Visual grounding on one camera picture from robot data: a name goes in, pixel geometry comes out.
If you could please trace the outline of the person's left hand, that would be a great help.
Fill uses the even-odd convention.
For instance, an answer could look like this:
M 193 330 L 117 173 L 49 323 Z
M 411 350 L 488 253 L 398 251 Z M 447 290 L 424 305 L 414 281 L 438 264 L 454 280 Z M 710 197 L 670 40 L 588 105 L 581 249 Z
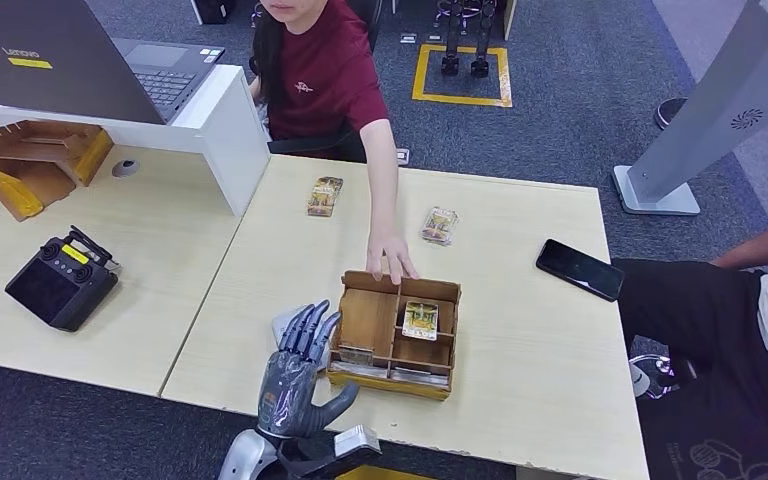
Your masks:
M 388 275 L 393 285 L 399 285 L 403 278 L 419 278 L 404 238 L 385 230 L 373 230 L 369 235 L 366 271 L 376 281 Z

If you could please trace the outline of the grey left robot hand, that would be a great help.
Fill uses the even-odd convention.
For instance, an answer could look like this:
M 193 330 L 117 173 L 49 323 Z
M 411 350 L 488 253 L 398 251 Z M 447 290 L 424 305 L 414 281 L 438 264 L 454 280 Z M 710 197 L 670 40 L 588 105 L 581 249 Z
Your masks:
M 327 403 L 312 403 L 325 347 L 342 318 L 328 314 L 325 299 L 299 310 L 287 324 L 264 370 L 258 399 L 259 431 L 269 437 L 307 438 L 340 417 L 355 402 L 350 381 Z

